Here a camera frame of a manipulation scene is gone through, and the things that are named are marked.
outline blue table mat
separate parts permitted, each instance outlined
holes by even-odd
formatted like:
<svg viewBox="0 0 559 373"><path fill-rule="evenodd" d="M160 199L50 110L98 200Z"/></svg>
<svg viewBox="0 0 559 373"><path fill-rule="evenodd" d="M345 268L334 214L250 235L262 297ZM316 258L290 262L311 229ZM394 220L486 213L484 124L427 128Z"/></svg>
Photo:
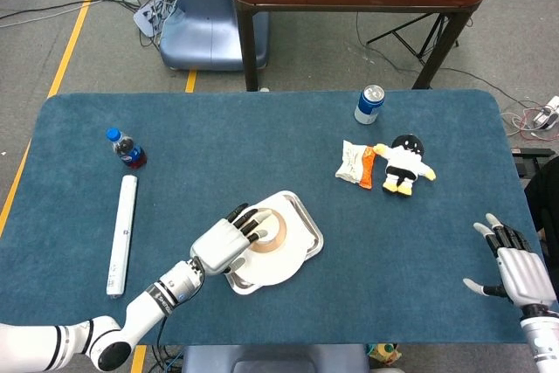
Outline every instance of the blue table mat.
<svg viewBox="0 0 559 373"><path fill-rule="evenodd" d="M358 92L76 93L49 99L0 238L1 322L74 324L126 305L238 204L295 192L325 245L290 280L248 296L222 276L169 318L162 343L522 342L520 311L462 283L500 277L472 228L488 211L534 227L489 93L392 91L377 121ZM148 154L133 171L105 139L116 126ZM390 145L413 133L434 183L413 197L335 178L342 141ZM128 282L105 294L121 178L138 176ZM155 330L142 340L155 342Z"/></svg>

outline plastic bottle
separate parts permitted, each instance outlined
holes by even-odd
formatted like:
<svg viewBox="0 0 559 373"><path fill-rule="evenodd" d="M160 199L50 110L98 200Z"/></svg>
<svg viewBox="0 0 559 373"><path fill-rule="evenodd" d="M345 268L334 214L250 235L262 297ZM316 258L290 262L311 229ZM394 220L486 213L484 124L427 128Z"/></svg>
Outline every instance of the plastic bottle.
<svg viewBox="0 0 559 373"><path fill-rule="evenodd" d="M121 133L118 128L107 130L107 139L113 144L113 151L132 169L140 168L148 161L148 157L143 149L134 144L134 140L129 135Z"/></svg>

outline gray floor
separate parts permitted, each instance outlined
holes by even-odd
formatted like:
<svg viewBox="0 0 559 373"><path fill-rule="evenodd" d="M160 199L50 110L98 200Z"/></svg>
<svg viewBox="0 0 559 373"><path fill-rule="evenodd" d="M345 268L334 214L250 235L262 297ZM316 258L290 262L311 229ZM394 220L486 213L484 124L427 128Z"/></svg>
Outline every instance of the gray floor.
<svg viewBox="0 0 559 373"><path fill-rule="evenodd" d="M0 14L70 1L0 0ZM546 103L557 94L553 75L559 57L558 10L559 0L485 0L473 16L472 27L461 35L460 47L451 52L444 66L475 73L517 99ZM8 194L77 14L0 29L0 203ZM5 19L0 25L38 16ZM360 33L363 39L372 38L410 17L361 14ZM429 26L430 22L418 24L404 34L420 46ZM398 67L419 69L394 38L375 47ZM260 77L262 85L273 91L359 89L370 83L385 89L409 88L415 78L415 73L399 73L378 53L359 45L355 14L274 14L271 48L268 67ZM153 47L139 45L129 12L103 3L92 6L87 14L59 93L183 92L186 77L186 72L167 69ZM521 111L497 90L456 72L441 70L432 86L486 89L501 109ZM243 89L240 73L202 72L197 76L198 92ZM510 143L559 151L557 142L527 142L518 135L510 137ZM406 345L402 350L399 365L408 373L535 371L528 349L522 345ZM144 371L152 362L149 356ZM129 366L118 371L129 371ZM64 371L93 368L77 356Z"/></svg>

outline yellow floor line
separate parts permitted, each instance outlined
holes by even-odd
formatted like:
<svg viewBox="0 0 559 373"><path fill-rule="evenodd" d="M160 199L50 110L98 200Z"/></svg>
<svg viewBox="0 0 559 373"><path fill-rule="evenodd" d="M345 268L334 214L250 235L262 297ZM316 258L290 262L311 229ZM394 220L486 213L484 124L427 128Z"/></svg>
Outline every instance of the yellow floor line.
<svg viewBox="0 0 559 373"><path fill-rule="evenodd" d="M184 87L184 92L193 93L194 86L196 85L196 70L189 70L189 77L186 79L186 86Z"/></svg>
<svg viewBox="0 0 559 373"><path fill-rule="evenodd" d="M132 359L132 368L130 373L141 373L143 370L143 362L146 359L146 349L148 347L145 345L136 345L134 351L134 358Z"/></svg>
<svg viewBox="0 0 559 373"><path fill-rule="evenodd" d="M76 46L76 42L78 41L79 32L81 31L81 27L84 24L84 20L86 19L88 10L89 6L86 6L79 10L76 24L73 26L72 35L68 40L68 44L66 45L66 49L64 50L64 54L62 55L62 59L60 60L59 69L56 71L56 75L54 76L54 80L52 81L51 89L49 90L47 98L51 98L59 92L60 84L62 83L64 73L66 72L66 68L68 67L68 62L70 61L70 57L72 56L73 48ZM14 196L16 195L17 186L19 185L19 179L21 178L21 174L24 171L25 161L27 160L27 152L29 151L30 144L31 141L27 144L27 149L25 150L24 156L21 158L21 163L19 163L19 168L17 169L16 176L14 177L10 192L8 192L6 201L3 204L2 213L0 213L0 238L2 237L3 228L6 225L8 215L10 214L11 205L13 204Z"/></svg>

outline table leg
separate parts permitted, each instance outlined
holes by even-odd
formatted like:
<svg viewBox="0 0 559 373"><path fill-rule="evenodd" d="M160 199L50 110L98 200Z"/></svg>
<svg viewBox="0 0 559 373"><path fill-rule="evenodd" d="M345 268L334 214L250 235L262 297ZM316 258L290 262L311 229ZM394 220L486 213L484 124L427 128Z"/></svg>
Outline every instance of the table leg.
<svg viewBox="0 0 559 373"><path fill-rule="evenodd" d="M249 10L237 10L237 21L241 54L243 55L243 69L245 70L246 90L258 91L259 76L256 71L256 45L254 42L252 12Z"/></svg>
<svg viewBox="0 0 559 373"><path fill-rule="evenodd" d="M435 49L431 52L427 63L425 63L425 66L419 74L416 83L413 84L412 89L429 89L435 73L437 73L440 65L443 64L443 61L445 61L446 54L448 54L451 50L454 42L458 39L458 35L460 35L466 26L471 15L471 11L448 14L449 21L443 35L437 42Z"/></svg>

